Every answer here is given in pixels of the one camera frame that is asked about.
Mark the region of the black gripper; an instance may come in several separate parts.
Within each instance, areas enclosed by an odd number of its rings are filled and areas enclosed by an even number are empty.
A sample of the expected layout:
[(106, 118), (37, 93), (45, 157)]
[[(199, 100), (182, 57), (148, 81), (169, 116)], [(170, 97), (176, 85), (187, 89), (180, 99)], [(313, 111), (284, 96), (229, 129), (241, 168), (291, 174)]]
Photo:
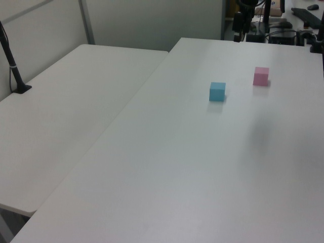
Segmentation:
[(250, 31), (251, 21), (254, 17), (254, 10), (258, 0), (237, 0), (239, 12), (234, 14), (232, 31), (234, 32), (234, 42), (240, 42), (242, 33)]

